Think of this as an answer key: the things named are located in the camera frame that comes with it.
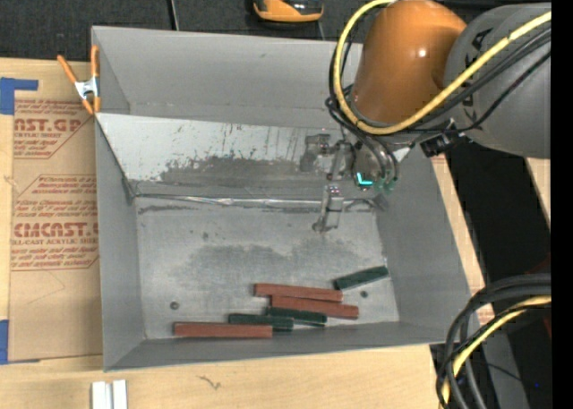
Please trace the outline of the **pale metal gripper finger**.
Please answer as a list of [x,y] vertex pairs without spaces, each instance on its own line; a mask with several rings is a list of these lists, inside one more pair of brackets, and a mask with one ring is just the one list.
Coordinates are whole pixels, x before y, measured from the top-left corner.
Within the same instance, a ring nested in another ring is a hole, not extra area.
[[335,145],[330,142],[330,135],[327,133],[306,136],[304,143],[304,153],[299,161],[302,172],[311,172],[319,156],[329,156],[335,152]]
[[343,207],[344,196],[340,187],[334,183],[326,185],[321,200],[321,212],[312,225],[312,230],[326,233],[338,228]]

